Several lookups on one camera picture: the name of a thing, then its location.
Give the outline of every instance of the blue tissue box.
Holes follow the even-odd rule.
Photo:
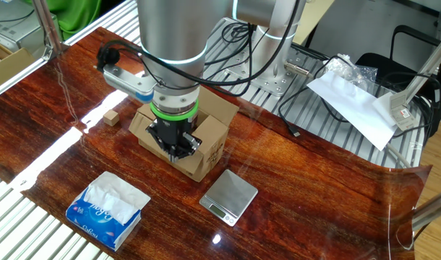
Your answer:
[[[124,225],[100,207],[84,201],[85,189],[67,210],[67,218],[89,235],[114,251],[122,244],[134,226],[140,221],[140,210]]]

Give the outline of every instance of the black chair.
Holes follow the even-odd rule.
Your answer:
[[[438,46],[440,44],[440,40],[433,38],[429,35],[426,35],[418,30],[413,29],[412,27],[406,26],[406,25],[399,25],[394,30],[393,34],[393,40],[391,43],[391,52],[390,52],[390,58],[386,58],[384,56],[381,56],[380,54],[376,53],[365,53],[360,59],[356,62],[356,65],[360,66],[370,66],[374,68],[378,68],[378,74],[377,74],[377,82],[381,82],[382,79],[389,73],[392,72],[408,72],[408,73],[418,73],[417,71],[414,71],[412,69],[407,68],[406,66],[399,64],[393,60],[393,51],[394,51],[394,40],[395,36],[398,33],[405,33],[407,35],[410,35],[411,37],[414,37],[418,40],[422,40],[426,43],[429,43],[433,46]],[[405,75],[393,75],[386,80],[387,84],[384,87],[396,85],[396,87],[400,90],[404,90],[406,87],[408,87],[408,84],[412,81],[414,76],[405,76]],[[441,84],[441,65],[439,68],[439,72],[437,74],[437,80]],[[434,90],[435,90],[434,83],[428,80],[423,87],[421,87],[420,91],[417,93],[418,96],[423,96],[429,100],[435,100],[434,98]],[[432,121],[432,129],[431,134],[429,135],[432,137],[434,133],[436,133],[437,128],[439,127],[439,123],[441,120],[441,103],[440,107],[438,109],[434,110],[434,117]]]

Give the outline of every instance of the small wooden block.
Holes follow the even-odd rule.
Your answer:
[[[103,122],[110,126],[114,126],[119,121],[119,114],[114,110],[110,110],[103,115]]]

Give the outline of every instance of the tissue box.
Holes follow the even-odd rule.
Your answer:
[[[228,126],[239,108],[204,87],[200,87],[198,105],[197,128],[193,135],[200,138],[202,144],[192,156],[180,159],[176,163],[169,161],[168,155],[146,132],[146,128],[156,119],[149,105],[143,105],[137,110],[129,130],[139,139],[139,144],[145,149],[186,176],[200,182],[222,158]]]
[[[67,219],[116,251],[140,221],[150,197],[113,173],[96,178],[67,210]]]

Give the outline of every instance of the open cardboard box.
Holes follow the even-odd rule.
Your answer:
[[[0,85],[31,65],[35,60],[25,48],[12,53],[1,44],[0,59]]]
[[[200,182],[221,159],[228,126],[239,108],[204,87],[200,87],[198,105],[197,128],[193,135],[200,138],[202,144],[192,156],[180,159],[176,163],[169,161],[168,155],[146,132],[146,128],[155,120],[149,105],[143,105],[137,110],[129,130],[144,148],[194,181]]]

